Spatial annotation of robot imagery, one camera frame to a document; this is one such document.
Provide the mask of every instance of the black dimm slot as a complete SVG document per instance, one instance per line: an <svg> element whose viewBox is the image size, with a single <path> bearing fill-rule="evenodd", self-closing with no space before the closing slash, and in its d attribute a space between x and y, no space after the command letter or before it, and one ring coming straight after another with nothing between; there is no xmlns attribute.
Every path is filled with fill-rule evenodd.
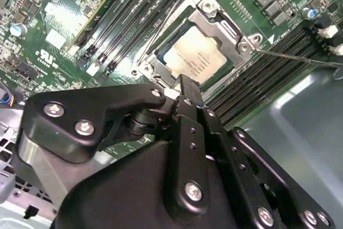
<svg viewBox="0 0 343 229"><path fill-rule="evenodd" d="M299 42L300 44L303 44L307 41L307 39L303 39L301 42ZM292 49L289 50L290 53L294 53L294 54L298 54L298 52L296 51L297 46L293 47ZM236 95L236 96L240 96L243 97L244 94L248 94L248 92L246 92L246 90L249 90L250 87L256 87L260 84L262 84L265 80L268 79L268 77L272 76L273 74L276 74L280 68L282 68L282 71L284 71L284 69L287 68L287 65L291 64L290 60L287 60L285 58L279 58L277 57L278 60L274 60L274 62L272 62L270 67L265 67L264 70L262 70L261 72L254 74L256 75L254 77L253 80L246 80L244 82L244 84L239 84L238 89L236 90L232 90L230 92L230 97L232 95ZM234 105L235 103L233 102L232 98L230 99L230 102L232 103L232 105ZM218 113L222 112L223 109L225 108L230 108L227 106L219 106L219 108L217 110Z"/></svg>
<svg viewBox="0 0 343 229"><path fill-rule="evenodd" d="M145 2L140 3L139 0L125 1L124 4L120 5L119 8L113 11L114 15L110 19L109 26L107 26L104 33L102 33L99 38L93 43L94 48L97 49L99 46L101 46L112 34L113 30L115 30L118 25L125 23L128 17L137 15L144 7L146 0L144 1ZM135 7L135 5L137 5L137 3L139 3L139 9L136 9L134 14L128 14L126 10L131 11Z"/></svg>
<svg viewBox="0 0 343 229"><path fill-rule="evenodd" d="M116 57L110 62L110 64L107 66L105 69L105 74L110 74L111 72L114 71L114 69L117 67L117 65L120 63L120 61L126 57L126 55L129 53L130 48L132 45L134 45L137 41L140 40L140 38L145 36L147 34L148 30L150 29L151 24L155 23L159 19L159 14L163 9L166 8L168 4L173 2L173 0L164 0L163 2L159 3L159 6L157 9L154 9L152 16L147 17L148 19L144 19L142 25L140 28L135 31L134 35L128 42L125 43L125 45L121 48L121 50L117 53Z"/></svg>
<svg viewBox="0 0 343 229"><path fill-rule="evenodd" d="M326 54L302 24L272 50L309 59L319 59ZM229 129L307 67L307 63L263 55L207 105L220 116L225 129Z"/></svg>
<svg viewBox="0 0 343 229"><path fill-rule="evenodd" d="M145 35L147 33L147 31L150 28L150 25L155 23L159 17L159 14L161 13L161 11L163 11L163 9L166 8L166 6L168 4L170 4L170 2L173 2L173 0L164 0L162 2L162 7L159 7L158 9L154 10L155 14L153 15L152 19L144 19L144 23L143 26L141 28L139 28L139 32L136 32L135 35L136 37L132 40L132 42L128 42L127 44L125 44L125 46L119 51L119 53L117 54L117 57L115 58L114 62L115 62L115 66L117 66L120 61L126 57L126 55L129 53L129 50L131 48L132 45L134 45L142 35Z"/></svg>
<svg viewBox="0 0 343 229"><path fill-rule="evenodd" d="M116 14L121 13L122 9L125 8L125 6L129 2L131 2L131 0L120 0L120 1L115 1L114 3L112 3L110 8L106 11L106 13L97 22L96 26L92 29L92 32L90 32L89 38L95 33L98 33L100 38L104 34L106 34L109 28L109 25L113 23L113 21L116 19L117 17Z"/></svg>
<svg viewBox="0 0 343 229"><path fill-rule="evenodd" d="M299 54L301 56L307 56L307 54L305 54L303 52L299 53L294 48L290 50L291 53ZM252 82L250 82L248 84L245 84L244 85L245 87L243 89L241 89L240 92L237 92L235 94L237 96L236 100L231 98L230 104L225 106L225 111L224 112L223 112L222 108L220 108L218 111L216 110L218 112L218 114L222 115L228 109L231 109L232 107L235 107L236 103L239 102L240 99L242 99L245 95L249 94L250 92L253 92L253 91L256 91L256 90L261 90L260 87L263 87L265 83L269 82L267 80L268 77L273 76L273 78L275 79L280 74L283 74L284 72L288 71L289 69L292 69L294 67L294 65L295 65L295 62L292 62L291 60L284 59L284 61L282 61L282 59L281 59L280 61L281 62L276 62L276 68L275 69L268 69L268 70L266 70L266 72L262 72L258 79L254 80L254 81L252 81Z"/></svg>
<svg viewBox="0 0 343 229"><path fill-rule="evenodd" d="M153 4L154 1L145 0L146 3ZM126 20L126 23L124 27L121 29L120 34L115 36L112 40L108 48L103 52L103 55L110 55L119 45L120 43L125 39L127 33L132 29L132 27L139 22L142 17L144 16L144 13L147 13L149 9L151 8L149 5L141 5L143 7L143 10L138 10L138 14L140 14L138 17L133 16L129 21Z"/></svg>
<svg viewBox="0 0 343 229"><path fill-rule="evenodd" d="M296 29L291 34L293 37L290 39L290 41L293 41L293 42L296 42L301 36L303 36L303 32L297 31ZM288 47L289 47L289 45L280 46L278 44L273 48L273 51L279 52L279 53L284 53L286 48L288 48ZM283 59L280 59L279 57L274 57L274 56L270 57L270 56L263 55L251 67L249 67L248 70L246 70L241 75L241 78L243 78L243 80L249 80L249 79L253 78L254 76L258 75L262 70L267 69L267 67L269 65L272 65L272 63L277 59L283 60ZM214 98L211 101L209 101L208 104L211 105L213 108L217 108L218 106L221 106L223 104L223 102L226 101L230 97L230 94L232 93L233 87L235 87L235 86L240 87L241 85L242 85L241 80L239 80L239 79L234 80L230 85L228 85L226 88L222 89L217 94L217 95L221 94L221 95L226 96L224 99Z"/></svg>

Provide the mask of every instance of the green circuit board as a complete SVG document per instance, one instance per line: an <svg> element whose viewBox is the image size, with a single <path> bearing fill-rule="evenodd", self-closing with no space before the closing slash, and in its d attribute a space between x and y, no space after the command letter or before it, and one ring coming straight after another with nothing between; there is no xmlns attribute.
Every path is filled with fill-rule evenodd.
<svg viewBox="0 0 343 229"><path fill-rule="evenodd" d="M96 24L110 7L113 0L8 0L0 8L0 77L10 88L20 92L24 99L32 94L44 91L57 91L97 86L140 83L148 81L131 76L131 62L140 46L150 38L156 24L144 30L141 40L131 46L124 62L111 73L107 80L99 80L105 63L94 76L77 65L80 50L73 50L79 37ZM283 8L287 19L276 26L258 0L217 0L223 9L233 18L245 34L260 33L263 36L262 47L271 48L290 32L302 20L304 8L316 9L318 13L330 13L339 23L343 20L343 0L273 0ZM157 24L168 13L168 7L162 12ZM24 24L27 33L13 36L10 28L13 24ZM34 78L27 78L8 65L9 58L16 57L36 71ZM213 76L209 85L230 70L221 69ZM138 145L121 145L121 153L130 153ZM121 157L118 151L113 156Z"/></svg>

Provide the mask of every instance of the wire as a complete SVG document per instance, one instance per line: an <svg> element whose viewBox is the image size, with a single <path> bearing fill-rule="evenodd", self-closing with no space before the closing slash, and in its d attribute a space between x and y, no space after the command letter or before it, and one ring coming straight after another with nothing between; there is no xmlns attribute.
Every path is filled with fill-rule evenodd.
<svg viewBox="0 0 343 229"><path fill-rule="evenodd" d="M14 103L14 96L12 95L11 102L10 102L9 106L12 107L13 103Z"/></svg>
<svg viewBox="0 0 343 229"><path fill-rule="evenodd" d="M302 57L302 56L293 56L293 55L287 55L287 54L280 54L280 53L276 53L276 52L272 52L272 51L266 51L266 50L262 50L262 49L256 49L255 51L258 52L258 53L265 54L265 55L279 56L279 57L284 57L284 58L288 58L288 59L297 60L297 61L300 61L300 62L304 62L304 63L315 65L317 67L335 67L335 68L343 67L343 63L324 62L324 61L312 60L312 59L308 59L308 58Z"/></svg>

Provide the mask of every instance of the white label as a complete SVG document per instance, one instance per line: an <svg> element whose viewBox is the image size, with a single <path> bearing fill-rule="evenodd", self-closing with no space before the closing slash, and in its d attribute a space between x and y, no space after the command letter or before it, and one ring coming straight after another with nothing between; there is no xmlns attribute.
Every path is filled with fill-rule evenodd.
<svg viewBox="0 0 343 229"><path fill-rule="evenodd" d="M182 73L204 83L227 62L217 45L193 26L165 54L164 61L175 78Z"/></svg>
<svg viewBox="0 0 343 229"><path fill-rule="evenodd" d="M47 35L46 39L47 42L49 42L50 44L52 44L53 46L55 46L58 49L61 49L63 44L66 41L66 38L63 37L62 35L60 35L57 31L55 31L54 29L52 29L49 34Z"/></svg>

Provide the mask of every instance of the screw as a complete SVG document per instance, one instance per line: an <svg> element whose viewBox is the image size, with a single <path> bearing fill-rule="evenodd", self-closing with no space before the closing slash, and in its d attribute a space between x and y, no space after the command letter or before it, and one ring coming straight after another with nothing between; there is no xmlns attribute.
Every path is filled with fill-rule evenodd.
<svg viewBox="0 0 343 229"><path fill-rule="evenodd" d="M248 44L246 42L242 42L239 46L239 50L241 52L246 52L248 50Z"/></svg>
<svg viewBox="0 0 343 229"><path fill-rule="evenodd" d="M266 210L263 207L260 207L257 209L258 215L260 217L260 219L262 220L262 222L267 225L267 226L273 226L274 224L274 219L272 217L272 215L269 213L268 210Z"/></svg>
<svg viewBox="0 0 343 229"><path fill-rule="evenodd" d="M326 216L323 213L318 212L317 215L325 225L330 226L329 220L326 218Z"/></svg>
<svg viewBox="0 0 343 229"><path fill-rule="evenodd" d="M210 116L215 116L215 113L212 110L209 109L209 110L207 110L207 112Z"/></svg>
<svg viewBox="0 0 343 229"><path fill-rule="evenodd" d="M202 4L202 9L205 13L212 13L214 11L214 4L210 2L204 2Z"/></svg>
<svg viewBox="0 0 343 229"><path fill-rule="evenodd" d="M158 90L151 90L151 93L156 96L156 97L160 97L161 93Z"/></svg>
<svg viewBox="0 0 343 229"><path fill-rule="evenodd" d="M308 210L305 210L304 212L306 219L313 225L317 225L317 219L315 216Z"/></svg>
<svg viewBox="0 0 343 229"><path fill-rule="evenodd" d="M51 117L61 117L64 114L64 108L54 103L47 104L43 110L44 113Z"/></svg>
<svg viewBox="0 0 343 229"><path fill-rule="evenodd" d="M89 136L94 133L94 126L88 121L79 121L75 124L75 131L83 136Z"/></svg>
<svg viewBox="0 0 343 229"><path fill-rule="evenodd" d="M16 191L15 193L13 193L13 196L18 198L21 195L20 191Z"/></svg>
<svg viewBox="0 0 343 229"><path fill-rule="evenodd" d="M200 188L193 182L186 183L184 187L187 196L193 201L200 201L203 197L203 193Z"/></svg>
<svg viewBox="0 0 343 229"><path fill-rule="evenodd" d="M245 138L245 135L244 133L241 131L241 130L237 130L237 134L242 137L242 138Z"/></svg>
<svg viewBox="0 0 343 229"><path fill-rule="evenodd" d="M188 106L191 106L192 105L192 101L190 99L184 99L183 100Z"/></svg>

